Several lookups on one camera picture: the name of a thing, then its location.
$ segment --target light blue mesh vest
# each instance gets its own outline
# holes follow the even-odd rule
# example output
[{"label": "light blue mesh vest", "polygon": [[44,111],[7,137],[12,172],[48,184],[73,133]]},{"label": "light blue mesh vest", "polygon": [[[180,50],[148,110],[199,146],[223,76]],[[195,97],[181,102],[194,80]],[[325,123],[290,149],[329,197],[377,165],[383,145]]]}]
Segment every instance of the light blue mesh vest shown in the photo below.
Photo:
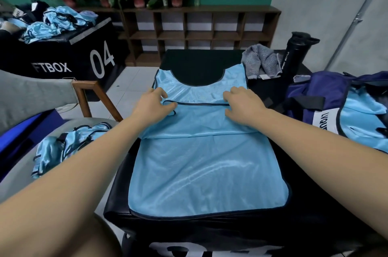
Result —
[{"label": "light blue mesh vest", "polygon": [[129,208],[151,217],[193,217],[284,206],[288,187],[263,134],[225,117],[222,93],[247,87],[242,64],[210,85],[189,86],[159,70],[154,87],[177,102],[146,129],[129,186]]}]

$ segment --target red flower pot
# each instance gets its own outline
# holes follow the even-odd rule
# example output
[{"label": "red flower pot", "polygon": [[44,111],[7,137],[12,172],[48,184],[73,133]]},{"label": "red flower pot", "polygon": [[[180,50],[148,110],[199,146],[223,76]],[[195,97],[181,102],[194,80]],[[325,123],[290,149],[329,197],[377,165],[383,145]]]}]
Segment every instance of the red flower pot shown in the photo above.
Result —
[{"label": "red flower pot", "polygon": [[66,6],[68,6],[70,8],[75,8],[76,7],[76,4],[75,4],[74,0],[63,0],[63,2],[65,3]]},{"label": "red flower pot", "polygon": [[173,7],[182,7],[183,0],[171,0]]},{"label": "red flower pot", "polygon": [[146,6],[144,0],[133,0],[136,8],[144,8]]},{"label": "red flower pot", "polygon": [[100,3],[105,8],[110,8],[111,7],[111,4],[109,4],[108,0],[100,0]]}]

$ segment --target hand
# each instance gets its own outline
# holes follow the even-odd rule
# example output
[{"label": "hand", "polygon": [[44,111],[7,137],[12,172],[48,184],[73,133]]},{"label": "hand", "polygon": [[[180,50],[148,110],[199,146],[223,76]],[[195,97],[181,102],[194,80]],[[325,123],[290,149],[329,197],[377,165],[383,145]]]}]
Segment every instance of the hand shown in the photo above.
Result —
[{"label": "hand", "polygon": [[177,103],[162,105],[160,103],[162,97],[167,98],[168,95],[161,87],[150,88],[133,108],[131,117],[134,117],[143,127],[149,127],[161,121],[177,107]]},{"label": "hand", "polygon": [[255,128],[255,121],[267,110],[261,99],[250,89],[232,87],[223,96],[224,101],[232,108],[231,111],[225,109],[225,116],[243,125]]}]

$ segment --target gray striped towel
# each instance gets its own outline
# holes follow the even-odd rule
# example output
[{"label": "gray striped towel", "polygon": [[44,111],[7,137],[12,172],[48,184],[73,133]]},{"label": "gray striped towel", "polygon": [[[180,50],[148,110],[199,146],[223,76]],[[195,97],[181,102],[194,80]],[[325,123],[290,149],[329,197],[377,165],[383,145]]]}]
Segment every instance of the gray striped towel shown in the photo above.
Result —
[{"label": "gray striped towel", "polygon": [[241,63],[245,64],[248,79],[257,79],[263,74],[267,74],[268,77],[277,77],[279,73],[282,73],[280,68],[282,56],[264,45],[251,45],[242,55]]}]

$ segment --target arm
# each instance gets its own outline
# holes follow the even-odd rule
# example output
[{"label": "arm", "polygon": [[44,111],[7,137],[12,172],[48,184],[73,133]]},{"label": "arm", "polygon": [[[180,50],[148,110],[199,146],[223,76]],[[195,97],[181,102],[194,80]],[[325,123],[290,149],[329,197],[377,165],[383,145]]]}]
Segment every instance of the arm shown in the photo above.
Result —
[{"label": "arm", "polygon": [[140,132],[170,113],[161,89],[132,115],[0,205],[0,256],[53,256],[90,219]]},{"label": "arm", "polygon": [[279,145],[319,186],[388,239],[388,155],[266,109],[251,90],[224,92],[225,115]]}]

